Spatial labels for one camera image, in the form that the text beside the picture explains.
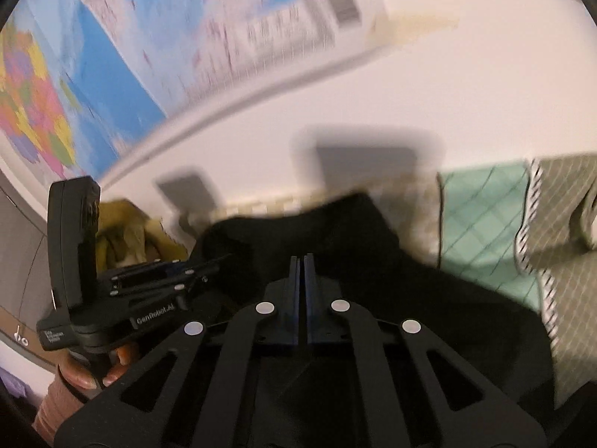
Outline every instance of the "white wall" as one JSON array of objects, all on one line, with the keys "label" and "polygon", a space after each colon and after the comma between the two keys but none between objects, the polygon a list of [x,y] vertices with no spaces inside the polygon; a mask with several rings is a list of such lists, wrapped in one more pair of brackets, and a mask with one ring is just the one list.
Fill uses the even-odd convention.
[{"label": "white wall", "polygon": [[0,340],[0,367],[28,385],[28,398],[39,405],[48,392],[54,374],[27,360]]},{"label": "white wall", "polygon": [[[225,117],[103,196],[168,215],[154,183],[189,172],[207,178],[221,203],[303,193],[321,182],[310,165],[317,143],[403,145],[418,165],[441,169],[597,150],[597,28],[579,0],[386,3],[458,26]],[[201,121],[201,108],[192,118]]]}]

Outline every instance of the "yellow cloth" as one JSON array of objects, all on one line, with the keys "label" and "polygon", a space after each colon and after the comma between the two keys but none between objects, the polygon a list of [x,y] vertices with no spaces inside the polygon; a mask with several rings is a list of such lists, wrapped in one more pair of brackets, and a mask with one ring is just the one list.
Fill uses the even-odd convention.
[{"label": "yellow cloth", "polygon": [[165,233],[159,219],[151,219],[128,200],[100,203],[96,235],[98,273],[158,258],[185,260],[187,251]]}]

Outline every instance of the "black camera device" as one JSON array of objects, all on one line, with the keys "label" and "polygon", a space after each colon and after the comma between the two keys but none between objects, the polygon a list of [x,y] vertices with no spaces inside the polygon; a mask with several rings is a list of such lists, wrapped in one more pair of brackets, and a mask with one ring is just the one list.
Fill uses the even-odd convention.
[{"label": "black camera device", "polygon": [[219,261],[156,261],[96,274],[99,185],[91,177],[52,184],[48,254],[54,310],[37,323],[45,350],[115,347],[189,311]]}]

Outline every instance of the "finger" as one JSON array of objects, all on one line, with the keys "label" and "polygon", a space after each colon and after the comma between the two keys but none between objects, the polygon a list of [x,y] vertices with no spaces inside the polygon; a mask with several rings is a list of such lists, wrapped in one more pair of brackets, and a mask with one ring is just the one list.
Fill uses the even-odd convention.
[{"label": "finger", "polygon": [[121,365],[131,365],[139,360],[139,346],[136,343],[127,343],[116,349],[116,355]]},{"label": "finger", "polygon": [[65,381],[74,387],[81,389],[97,389],[96,380],[84,366],[68,352],[64,352],[60,361],[59,369]]},{"label": "finger", "polygon": [[128,370],[128,368],[129,368],[128,365],[116,364],[114,367],[112,367],[108,371],[108,374],[103,378],[102,383],[106,387],[110,386],[111,384],[116,382],[118,379],[120,379],[124,375],[124,373]]}]

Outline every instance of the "green quilted fabric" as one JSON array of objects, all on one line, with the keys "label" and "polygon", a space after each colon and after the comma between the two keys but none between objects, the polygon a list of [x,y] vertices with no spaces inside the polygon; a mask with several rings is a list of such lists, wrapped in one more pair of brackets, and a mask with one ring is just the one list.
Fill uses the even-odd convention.
[{"label": "green quilted fabric", "polygon": [[540,311],[537,278],[519,270],[528,175],[524,164],[441,175],[441,268]]}]

